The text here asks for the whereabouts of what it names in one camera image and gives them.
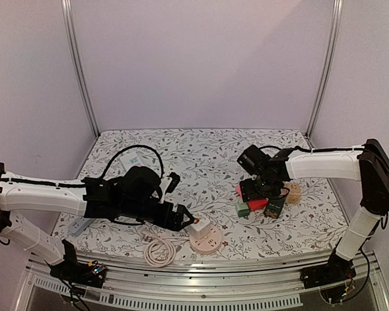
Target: table surface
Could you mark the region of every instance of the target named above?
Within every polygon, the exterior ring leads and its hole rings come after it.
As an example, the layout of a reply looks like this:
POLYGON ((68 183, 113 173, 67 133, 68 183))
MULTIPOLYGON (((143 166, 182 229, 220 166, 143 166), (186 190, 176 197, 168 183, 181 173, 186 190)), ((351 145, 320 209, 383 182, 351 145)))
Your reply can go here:
MULTIPOLYGON (((208 217, 222 231, 220 249, 212 255, 191 250, 184 231, 172 233, 151 224, 135 227, 112 224, 98 219, 80 236, 74 237, 68 226, 75 216, 61 213, 53 236, 66 238, 81 251, 107 255, 142 257, 147 244, 141 230, 159 236, 175 236, 176 260, 233 260, 279 257, 331 249, 342 236, 347 224, 326 179, 308 178, 295 182, 301 186, 302 198, 297 205, 286 204, 281 216, 265 218, 262 211, 248 219, 238 218, 235 205, 241 202, 235 186, 249 176, 236 159, 251 144, 275 145, 280 148, 308 147, 297 130, 121 130, 101 134, 91 151, 80 177, 99 176, 110 158, 132 144, 147 144, 163 159, 166 174, 176 172, 182 181, 169 194, 168 201, 186 205, 198 216, 208 217)), ((158 160, 146 150, 133 149, 144 164, 159 172, 158 160)), ((266 150, 274 154, 275 150, 266 150)), ((124 174, 114 162, 107 178, 124 174)))

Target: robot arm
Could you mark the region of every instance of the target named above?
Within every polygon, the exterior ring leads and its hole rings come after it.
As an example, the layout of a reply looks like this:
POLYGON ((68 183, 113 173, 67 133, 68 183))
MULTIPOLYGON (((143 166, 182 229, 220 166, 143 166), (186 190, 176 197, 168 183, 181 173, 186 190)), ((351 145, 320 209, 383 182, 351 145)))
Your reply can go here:
POLYGON ((362 146, 306 150, 283 149, 274 157, 252 145, 238 163, 255 179, 241 182, 242 197, 279 196, 284 181, 298 178, 346 178, 362 183, 362 201, 344 236, 326 265, 305 268, 306 288, 323 286, 355 276, 351 260, 389 211, 389 159, 375 139, 362 146))
POLYGON ((0 236, 44 259, 51 266, 51 275, 101 287, 104 265, 79 263, 72 244, 52 238, 18 210, 56 211, 113 222, 118 216, 127 216, 179 231, 195 221, 183 205, 175 207, 165 201, 166 193, 171 193, 179 180, 172 173, 162 181, 147 167, 132 167, 125 176, 108 181, 100 178, 44 180, 5 172, 4 164, 0 163, 0 236))

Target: green block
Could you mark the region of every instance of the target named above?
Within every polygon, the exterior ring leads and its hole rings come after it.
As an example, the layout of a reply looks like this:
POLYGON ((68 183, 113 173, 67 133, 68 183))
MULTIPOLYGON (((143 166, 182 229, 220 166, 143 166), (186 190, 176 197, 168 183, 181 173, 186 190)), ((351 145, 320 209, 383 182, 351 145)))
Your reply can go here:
POLYGON ((249 210, 248 204, 238 203, 236 205, 236 213, 238 214, 238 217, 248 217, 251 211, 249 210))

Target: floral pattern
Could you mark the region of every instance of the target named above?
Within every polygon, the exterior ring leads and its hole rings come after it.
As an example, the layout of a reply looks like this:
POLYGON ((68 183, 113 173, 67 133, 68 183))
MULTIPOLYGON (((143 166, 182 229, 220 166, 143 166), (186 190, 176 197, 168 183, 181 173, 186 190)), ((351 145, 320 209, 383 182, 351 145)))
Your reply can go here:
MULTIPOLYGON (((237 164, 242 151, 251 144, 280 148, 308 147, 296 130, 123 130, 102 133, 90 153, 80 177, 99 176, 118 150, 132 144, 147 144, 163 159, 166 173, 182 178, 168 201, 184 204, 193 214, 208 217, 222 232, 220 249, 212 255, 191 250, 185 231, 173 233, 151 224, 126 226, 96 220, 80 236, 67 230, 75 220, 61 213, 53 236, 66 238, 79 250, 142 257, 148 243, 141 236, 147 229, 159 236, 174 236, 176 260, 233 260, 277 257, 331 249, 347 228, 346 221, 326 179, 309 178, 298 182, 302 198, 297 205, 286 205, 278 219, 265 218, 262 211, 248 219, 238 218, 235 205, 241 198, 235 186, 248 174, 237 164)), ((134 149, 146 166, 159 172, 155 155, 134 149)), ((266 149, 269 154, 276 150, 266 149)), ((115 161, 107 178, 124 174, 115 161)))

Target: white wall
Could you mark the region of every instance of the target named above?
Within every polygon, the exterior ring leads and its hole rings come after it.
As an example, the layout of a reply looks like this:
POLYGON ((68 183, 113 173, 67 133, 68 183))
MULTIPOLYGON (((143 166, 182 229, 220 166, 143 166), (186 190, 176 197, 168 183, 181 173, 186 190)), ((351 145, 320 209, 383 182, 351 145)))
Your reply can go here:
POLYGON ((76 0, 84 72, 102 130, 305 129, 329 0, 76 0))
MULTIPOLYGON (((347 146, 377 138, 389 156, 389 1, 346 1, 327 93, 313 141, 347 146)), ((360 186, 336 182, 347 212, 361 199, 360 186)), ((372 247, 389 287, 389 224, 372 247)))
MULTIPOLYGON (((60 1, 0 0, 0 161, 18 174, 73 178, 92 142, 60 1)), ((49 231, 55 216, 33 222, 49 231)), ((0 245, 0 311, 14 306, 27 258, 0 245)))

